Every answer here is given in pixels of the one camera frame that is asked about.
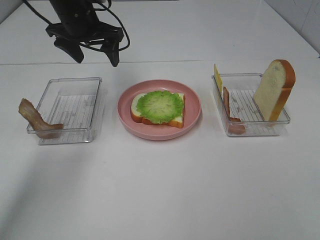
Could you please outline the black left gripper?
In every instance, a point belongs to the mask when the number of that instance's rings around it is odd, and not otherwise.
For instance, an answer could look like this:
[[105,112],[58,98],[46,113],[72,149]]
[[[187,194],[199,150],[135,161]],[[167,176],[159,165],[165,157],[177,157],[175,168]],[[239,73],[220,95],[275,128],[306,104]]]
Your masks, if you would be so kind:
[[84,54],[80,46],[69,40],[88,42],[104,39],[100,50],[113,67],[118,66],[119,44],[124,37],[122,28],[100,21],[89,0],[51,0],[50,3],[61,21],[51,23],[45,29],[50,37],[60,37],[55,39],[55,47],[81,63]]

